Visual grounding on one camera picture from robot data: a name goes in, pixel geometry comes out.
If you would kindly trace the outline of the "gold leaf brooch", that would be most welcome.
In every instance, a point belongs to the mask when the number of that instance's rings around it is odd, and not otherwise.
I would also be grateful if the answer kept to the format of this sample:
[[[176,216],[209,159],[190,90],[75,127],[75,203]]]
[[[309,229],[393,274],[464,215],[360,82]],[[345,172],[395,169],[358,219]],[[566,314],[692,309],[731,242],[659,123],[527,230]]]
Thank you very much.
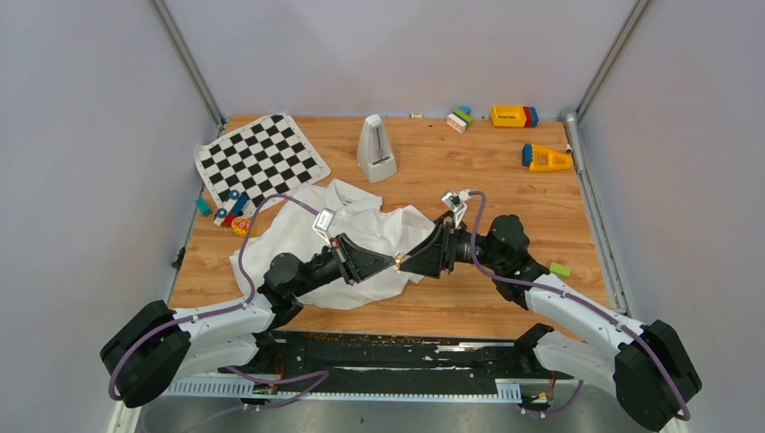
[[[408,256],[407,254],[405,254],[405,253],[401,253],[401,252],[397,252],[397,253],[394,255],[394,266],[393,266],[393,269],[394,269],[394,270],[395,270],[397,273],[402,273],[402,270],[401,270],[401,265],[402,265],[403,263],[405,263],[405,262],[406,262],[408,259],[409,259],[409,256]]]

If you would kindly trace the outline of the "white button-up shirt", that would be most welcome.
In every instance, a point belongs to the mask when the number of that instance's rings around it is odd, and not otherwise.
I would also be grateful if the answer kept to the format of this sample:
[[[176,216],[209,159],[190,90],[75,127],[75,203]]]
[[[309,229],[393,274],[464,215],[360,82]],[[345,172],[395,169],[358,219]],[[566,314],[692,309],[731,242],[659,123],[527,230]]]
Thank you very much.
[[[327,187],[303,186],[294,198],[317,211],[335,212],[329,233],[345,234],[355,244],[386,255],[407,253],[431,233],[434,224],[413,206],[381,211],[383,199],[342,180],[333,180]],[[313,230],[315,217],[299,205],[289,201],[276,214],[269,228],[251,238],[244,249],[243,264],[238,266],[238,251],[230,256],[230,263],[239,290],[248,295],[250,286],[245,278],[251,276],[260,286],[268,265],[279,253],[292,253],[308,261],[326,243]],[[387,269],[353,286],[341,279],[300,295],[306,305],[323,309],[356,309],[365,304],[400,295],[410,281],[422,278],[411,273]]]

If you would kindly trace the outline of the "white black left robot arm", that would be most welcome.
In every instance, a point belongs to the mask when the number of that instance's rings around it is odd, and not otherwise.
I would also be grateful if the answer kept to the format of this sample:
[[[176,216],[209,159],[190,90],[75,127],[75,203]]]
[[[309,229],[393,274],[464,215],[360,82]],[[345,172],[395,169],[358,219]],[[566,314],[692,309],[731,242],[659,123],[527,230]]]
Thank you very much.
[[[110,375],[109,397],[136,408],[194,374],[244,364],[256,373],[267,372],[277,351],[257,337],[292,321],[303,309],[300,296],[337,280],[348,285],[366,281],[394,264],[393,256],[341,234],[308,261],[277,254],[261,285],[242,298],[192,309],[152,301],[100,350]]]

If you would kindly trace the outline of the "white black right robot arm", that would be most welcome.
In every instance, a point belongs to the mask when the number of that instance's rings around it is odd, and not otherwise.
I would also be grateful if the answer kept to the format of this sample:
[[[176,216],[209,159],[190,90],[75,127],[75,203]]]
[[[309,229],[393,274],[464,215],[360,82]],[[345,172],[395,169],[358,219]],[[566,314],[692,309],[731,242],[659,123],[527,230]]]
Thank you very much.
[[[424,241],[398,256],[397,268],[437,279],[456,263],[475,265],[504,299],[575,334],[569,338],[547,325],[532,327],[515,352],[521,373],[534,377],[549,370],[588,382],[650,431],[662,430],[672,419],[689,420],[687,404],[702,383],[677,331],[661,320],[646,325],[592,301],[538,263],[529,244],[515,215],[495,218],[486,235],[455,227],[442,216]]]

